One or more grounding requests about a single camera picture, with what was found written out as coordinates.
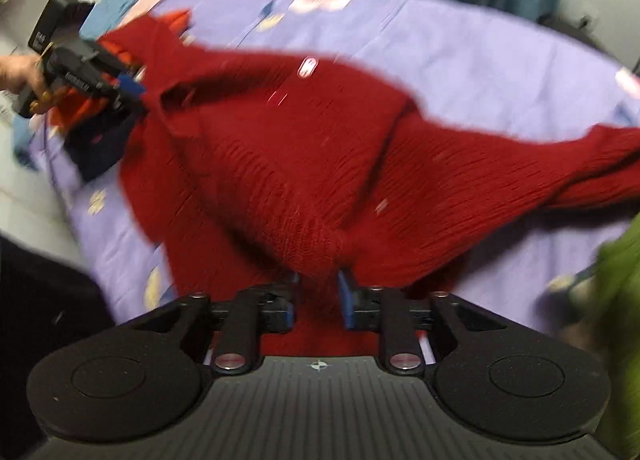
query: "black object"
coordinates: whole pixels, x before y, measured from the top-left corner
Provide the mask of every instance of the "black object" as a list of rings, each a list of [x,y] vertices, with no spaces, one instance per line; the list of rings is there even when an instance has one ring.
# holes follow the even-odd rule
[[[19,458],[45,439],[27,402],[31,369],[111,326],[90,278],[0,235],[0,458]]]
[[[29,46],[42,55],[42,71],[50,89],[70,86],[87,97],[108,100],[100,113],[73,126],[65,136],[65,151],[84,182],[121,160],[130,131],[144,113],[138,100],[144,89],[132,78],[137,69],[124,65],[97,42],[79,37],[79,28],[93,5],[85,0],[49,0],[29,40]],[[35,101],[36,95],[26,86],[14,110],[31,117]]]
[[[347,325],[380,335],[377,360],[261,358],[258,336],[292,327],[295,281],[183,297],[34,368],[50,440],[31,458],[613,458],[590,435],[609,396],[590,355],[447,293],[339,283]]]
[[[94,5],[92,0],[49,0],[29,37],[28,46],[42,54],[50,43],[65,34],[76,34]]]
[[[112,78],[128,75],[128,68],[95,41],[79,37],[79,28],[94,7],[86,0],[49,0],[29,38],[29,47],[42,55],[42,72],[49,88],[71,86],[88,97],[104,97],[114,108],[135,103],[137,96],[111,84]],[[22,117],[33,116],[36,96],[29,86],[18,95],[14,110]]]

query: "human hand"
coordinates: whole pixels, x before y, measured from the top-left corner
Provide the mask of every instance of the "human hand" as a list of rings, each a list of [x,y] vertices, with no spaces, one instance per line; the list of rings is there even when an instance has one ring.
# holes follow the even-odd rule
[[[38,99],[49,101],[51,94],[40,71],[40,57],[0,56],[0,89],[19,94],[25,85],[29,85]]]

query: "orange fabric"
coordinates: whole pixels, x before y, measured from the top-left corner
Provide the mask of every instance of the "orange fabric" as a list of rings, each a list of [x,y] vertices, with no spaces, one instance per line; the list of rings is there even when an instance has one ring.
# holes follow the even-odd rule
[[[189,27],[191,15],[187,10],[179,10],[167,13],[158,18],[158,21],[168,26],[173,33],[182,34]],[[115,54],[126,65],[137,65],[133,56],[126,50],[112,42],[100,39],[100,44],[105,49]],[[59,103],[49,111],[49,123],[53,126],[68,130],[83,119],[91,117],[108,105],[109,101],[103,98],[92,98],[82,94],[78,89],[72,88]]]

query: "green fabric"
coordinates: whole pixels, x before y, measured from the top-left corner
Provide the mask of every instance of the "green fabric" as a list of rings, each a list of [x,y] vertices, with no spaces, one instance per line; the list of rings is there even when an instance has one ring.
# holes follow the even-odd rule
[[[606,351],[611,399],[597,435],[621,458],[640,454],[640,215],[598,251],[587,321]]]

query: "finger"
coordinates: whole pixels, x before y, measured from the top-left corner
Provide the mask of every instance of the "finger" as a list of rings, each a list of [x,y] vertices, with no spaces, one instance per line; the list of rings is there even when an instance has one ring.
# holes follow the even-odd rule
[[[60,88],[56,89],[53,94],[50,94],[50,98],[48,101],[36,101],[36,104],[33,106],[31,113],[33,113],[34,115],[46,113],[50,110],[50,108],[53,108],[56,104],[58,104],[58,102],[62,100],[62,98],[65,97],[68,92],[68,86],[61,86]]]
[[[51,101],[51,92],[47,89],[47,83],[44,81],[44,76],[40,72],[39,66],[31,66],[26,75],[26,81],[28,85],[33,89],[38,99],[45,102]]]

